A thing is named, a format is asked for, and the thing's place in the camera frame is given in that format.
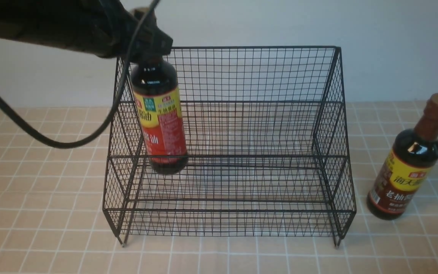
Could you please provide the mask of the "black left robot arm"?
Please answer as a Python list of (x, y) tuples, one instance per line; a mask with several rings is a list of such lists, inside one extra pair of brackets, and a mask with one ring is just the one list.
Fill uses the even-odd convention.
[(148, 8), (119, 0), (0, 0), (0, 39), (92, 54), (103, 59), (170, 54), (173, 39)]

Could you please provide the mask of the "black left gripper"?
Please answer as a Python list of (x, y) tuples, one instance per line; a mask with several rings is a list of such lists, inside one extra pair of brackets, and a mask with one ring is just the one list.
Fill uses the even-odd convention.
[(163, 57), (171, 53), (173, 39), (157, 26), (154, 10), (137, 7), (126, 10), (120, 7), (120, 40), (118, 57), (140, 63), (148, 58)]

